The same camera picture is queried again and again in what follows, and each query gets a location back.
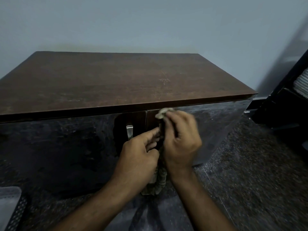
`floor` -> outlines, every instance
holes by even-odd
[[[208,163],[194,168],[238,230],[308,230],[308,165],[271,130],[243,115]],[[1,186],[20,186],[28,206],[19,230],[46,230],[90,195],[58,200],[0,161]],[[171,183],[138,195],[106,230],[193,230]]]

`metal handle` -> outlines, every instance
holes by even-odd
[[[130,140],[133,137],[133,125],[127,124],[126,131],[127,131],[127,138],[128,140]]]

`forearm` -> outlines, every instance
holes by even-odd
[[[128,190],[123,190],[118,182],[111,180],[52,231],[101,231],[131,198]]]
[[[192,170],[171,176],[171,181],[197,230],[235,230],[207,195]]]

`left hand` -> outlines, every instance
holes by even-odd
[[[119,160],[111,180],[121,184],[131,197],[151,180],[159,158],[159,152],[153,149],[157,141],[159,128],[140,134],[124,143]]]

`cabinet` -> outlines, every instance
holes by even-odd
[[[127,126],[192,113],[205,163],[254,94],[198,54],[36,52],[0,80],[0,157],[53,194],[88,193],[112,175]]]

